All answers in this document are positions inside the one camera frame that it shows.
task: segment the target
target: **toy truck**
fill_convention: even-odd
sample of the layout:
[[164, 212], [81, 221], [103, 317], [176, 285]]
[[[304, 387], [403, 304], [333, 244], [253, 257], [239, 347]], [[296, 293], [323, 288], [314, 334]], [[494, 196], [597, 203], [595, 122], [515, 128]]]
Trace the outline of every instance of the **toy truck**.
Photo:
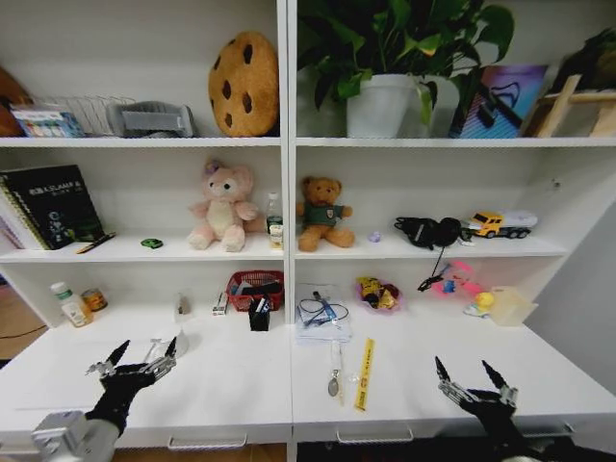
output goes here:
[[505, 237], [523, 239], [537, 224], [537, 216], [523, 210], [506, 212], [478, 212], [465, 224], [476, 236], [492, 239]]

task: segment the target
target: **wooden stand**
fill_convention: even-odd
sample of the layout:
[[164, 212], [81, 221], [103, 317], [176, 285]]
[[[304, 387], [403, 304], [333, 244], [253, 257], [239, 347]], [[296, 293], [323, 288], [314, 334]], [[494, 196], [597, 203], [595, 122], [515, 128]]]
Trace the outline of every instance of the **wooden stand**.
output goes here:
[[575, 93], [581, 75], [567, 79], [562, 91], [549, 94], [537, 102], [532, 121], [526, 130], [527, 137], [551, 138], [565, 118], [570, 106], [575, 104], [601, 104], [599, 115], [590, 137], [616, 135], [616, 91]]

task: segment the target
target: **wooden floor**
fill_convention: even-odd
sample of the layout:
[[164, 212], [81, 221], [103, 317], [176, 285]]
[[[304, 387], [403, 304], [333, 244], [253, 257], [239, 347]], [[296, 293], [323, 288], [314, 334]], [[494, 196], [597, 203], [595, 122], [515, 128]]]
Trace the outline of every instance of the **wooden floor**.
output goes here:
[[[43, 322], [9, 286], [0, 286], [0, 337], [41, 327]], [[45, 333], [47, 328], [16, 339], [0, 339], [0, 359], [12, 359]]]
[[[28, 332], [43, 325], [9, 286], [0, 287], [0, 337]], [[0, 359], [12, 359], [47, 328], [16, 339], [0, 339]], [[167, 449], [120, 449], [114, 462], [282, 462], [285, 445], [252, 445], [238, 450], [177, 452]], [[0, 456], [0, 462], [8, 461]]]

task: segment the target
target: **black pen holder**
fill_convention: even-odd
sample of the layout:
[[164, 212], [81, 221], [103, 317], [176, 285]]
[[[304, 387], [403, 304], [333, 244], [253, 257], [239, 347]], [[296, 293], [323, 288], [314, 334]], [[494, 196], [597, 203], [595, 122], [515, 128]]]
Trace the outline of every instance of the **black pen holder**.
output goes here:
[[268, 297], [266, 297], [265, 303], [268, 305], [267, 311], [260, 311], [257, 313], [257, 307], [259, 306], [260, 300], [253, 299], [250, 302], [250, 307], [248, 308], [248, 320], [250, 321], [250, 330], [254, 330], [256, 332], [267, 332], [270, 330], [270, 307], [271, 301]]

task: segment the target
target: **pink bowl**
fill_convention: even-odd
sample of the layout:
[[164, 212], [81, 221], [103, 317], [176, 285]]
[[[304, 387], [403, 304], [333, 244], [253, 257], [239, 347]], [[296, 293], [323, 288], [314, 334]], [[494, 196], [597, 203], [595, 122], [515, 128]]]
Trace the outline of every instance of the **pink bowl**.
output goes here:
[[[382, 279], [379, 279], [378, 282], [380, 282], [382, 285], [392, 284], [391, 282], [383, 281]], [[402, 294], [402, 291], [400, 289], [398, 289], [398, 298], [396, 299], [396, 304], [389, 310], [387, 308], [383, 308], [380, 310], [374, 309], [370, 306], [370, 304], [367, 301], [362, 300], [362, 285], [359, 283], [355, 284], [355, 294], [357, 296], [357, 301], [359, 301], [362, 305], [367, 307], [371, 311], [371, 313], [380, 313], [383, 315], [390, 315], [394, 313], [395, 311], [398, 311], [400, 309], [400, 306], [404, 305], [404, 295]]]

